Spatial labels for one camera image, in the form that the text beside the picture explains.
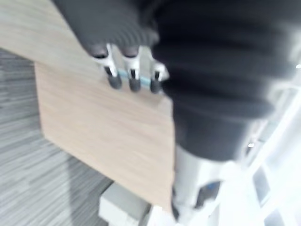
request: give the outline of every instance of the white box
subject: white box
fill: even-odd
[[[100,197],[98,215],[110,226],[138,226],[149,206],[143,199],[113,183]]]

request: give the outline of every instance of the dark gray sleeve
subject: dark gray sleeve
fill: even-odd
[[[301,1],[175,0],[156,21],[176,143],[208,159],[239,158],[253,122],[271,115],[270,97],[295,75]]]

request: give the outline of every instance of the robotic hand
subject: robotic hand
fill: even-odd
[[[162,83],[173,101],[174,217],[209,216],[243,155],[253,123],[274,111],[271,95],[295,75],[291,45],[300,1],[53,0],[82,47],[121,78],[111,46],[121,50],[133,92],[140,89],[139,46],[153,50],[150,89]]]

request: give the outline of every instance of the wooden table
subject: wooden table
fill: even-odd
[[[0,48],[35,62],[45,137],[152,204],[169,209],[170,102],[112,90],[49,0],[0,0]]]

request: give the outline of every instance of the striped carpet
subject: striped carpet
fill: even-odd
[[[106,226],[110,183],[43,138],[33,64],[0,50],[0,226]]]

